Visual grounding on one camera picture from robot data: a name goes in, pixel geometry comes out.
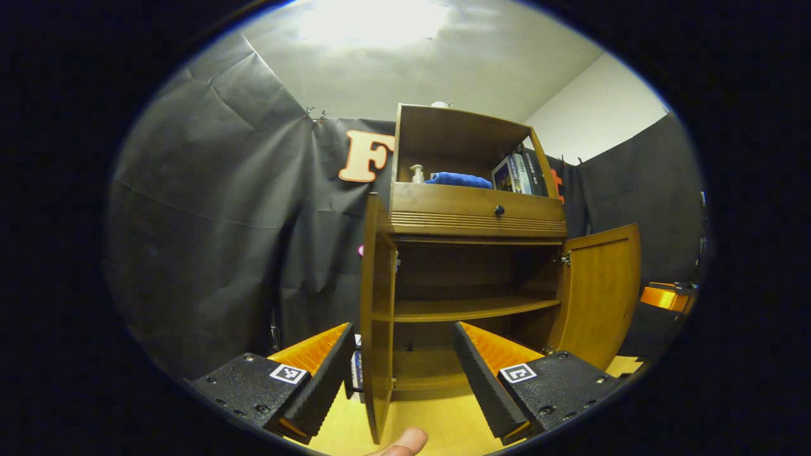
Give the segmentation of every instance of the cabinet door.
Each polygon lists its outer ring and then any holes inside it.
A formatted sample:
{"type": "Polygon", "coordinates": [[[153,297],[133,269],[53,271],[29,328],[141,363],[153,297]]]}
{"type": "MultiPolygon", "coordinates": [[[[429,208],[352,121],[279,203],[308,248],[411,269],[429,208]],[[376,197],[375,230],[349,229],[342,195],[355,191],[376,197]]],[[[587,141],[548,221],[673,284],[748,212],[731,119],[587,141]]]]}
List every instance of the cabinet door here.
{"type": "Polygon", "coordinates": [[[560,313],[550,342],[605,370],[620,349],[639,298],[642,258],[636,224],[570,239],[562,264],[560,313]]]}
{"type": "Polygon", "coordinates": [[[393,389],[394,273],[397,247],[380,195],[367,201],[361,267],[360,333],[363,391],[371,437],[380,443],[393,389]]]}

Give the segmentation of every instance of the cabinet top compartment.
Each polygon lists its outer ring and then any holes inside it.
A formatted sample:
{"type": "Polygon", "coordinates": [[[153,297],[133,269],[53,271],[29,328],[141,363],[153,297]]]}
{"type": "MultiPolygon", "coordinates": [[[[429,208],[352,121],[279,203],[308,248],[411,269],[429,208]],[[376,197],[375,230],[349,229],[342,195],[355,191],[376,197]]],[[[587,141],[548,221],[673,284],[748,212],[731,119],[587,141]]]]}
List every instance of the cabinet top compartment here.
{"type": "MultiPolygon", "coordinates": [[[[530,136],[530,128],[499,118],[447,108],[400,105],[397,146],[400,160],[421,159],[430,172],[483,174],[530,136]],[[444,166],[448,169],[437,169],[444,166]]],[[[398,166],[397,182],[411,182],[411,171],[398,166]]]]}

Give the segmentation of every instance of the wooden floor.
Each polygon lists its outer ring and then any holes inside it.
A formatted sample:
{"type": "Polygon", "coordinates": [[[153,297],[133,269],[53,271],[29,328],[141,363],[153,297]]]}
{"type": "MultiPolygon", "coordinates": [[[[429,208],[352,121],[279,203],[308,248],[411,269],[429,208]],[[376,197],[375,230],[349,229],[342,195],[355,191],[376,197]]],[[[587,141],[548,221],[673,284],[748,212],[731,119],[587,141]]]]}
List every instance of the wooden floor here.
{"type": "MultiPolygon", "coordinates": [[[[641,365],[636,358],[617,356],[607,373],[633,373],[641,365]]],[[[428,433],[428,443],[419,456],[482,456],[502,450],[505,446],[493,437],[469,386],[466,391],[452,398],[392,401],[383,445],[375,445],[366,406],[357,399],[347,399],[341,385],[318,436],[307,447],[332,456],[364,456],[391,444],[406,428],[415,426],[428,433]]]]}

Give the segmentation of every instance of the book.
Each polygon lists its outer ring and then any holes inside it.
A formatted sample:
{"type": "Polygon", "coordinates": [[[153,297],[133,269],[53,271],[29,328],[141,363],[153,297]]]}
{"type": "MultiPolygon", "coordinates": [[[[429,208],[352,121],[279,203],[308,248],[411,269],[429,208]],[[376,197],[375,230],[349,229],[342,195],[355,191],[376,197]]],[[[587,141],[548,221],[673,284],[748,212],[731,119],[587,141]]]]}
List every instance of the book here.
{"type": "Polygon", "coordinates": [[[509,157],[499,163],[498,166],[492,171],[493,175],[493,188],[501,191],[514,191],[513,179],[509,170],[509,157]]]}
{"type": "Polygon", "coordinates": [[[523,193],[526,193],[527,195],[534,195],[534,191],[532,191],[532,184],[530,183],[530,175],[526,170],[524,156],[518,152],[520,150],[520,148],[516,148],[516,152],[513,153],[513,157],[515,157],[516,167],[518,168],[518,176],[521,178],[521,189],[523,190],[523,193]]]}
{"type": "Polygon", "coordinates": [[[524,156],[524,160],[526,161],[527,171],[530,173],[532,194],[549,196],[549,191],[547,191],[547,181],[543,178],[543,170],[541,169],[540,161],[538,161],[538,154],[535,153],[535,151],[531,148],[524,147],[524,144],[521,144],[520,149],[521,155],[524,156]]]}
{"type": "Polygon", "coordinates": [[[523,193],[523,188],[521,188],[521,175],[518,173],[518,165],[515,163],[515,156],[509,154],[507,156],[507,160],[509,163],[509,175],[513,180],[513,192],[523,193]]]}

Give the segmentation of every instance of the cabinet shelf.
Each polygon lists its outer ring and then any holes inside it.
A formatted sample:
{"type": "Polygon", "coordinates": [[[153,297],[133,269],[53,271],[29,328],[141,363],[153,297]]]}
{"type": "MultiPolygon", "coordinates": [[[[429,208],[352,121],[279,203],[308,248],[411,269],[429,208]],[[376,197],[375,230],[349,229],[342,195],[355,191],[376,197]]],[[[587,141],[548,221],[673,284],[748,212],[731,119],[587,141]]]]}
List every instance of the cabinet shelf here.
{"type": "Polygon", "coordinates": [[[538,299],[531,296],[450,300],[400,300],[394,304],[397,323],[427,323],[432,321],[474,320],[493,316],[531,312],[560,305],[558,299],[538,299]]]}
{"type": "Polygon", "coordinates": [[[450,348],[394,351],[394,389],[424,391],[467,385],[456,352],[450,348]]]}

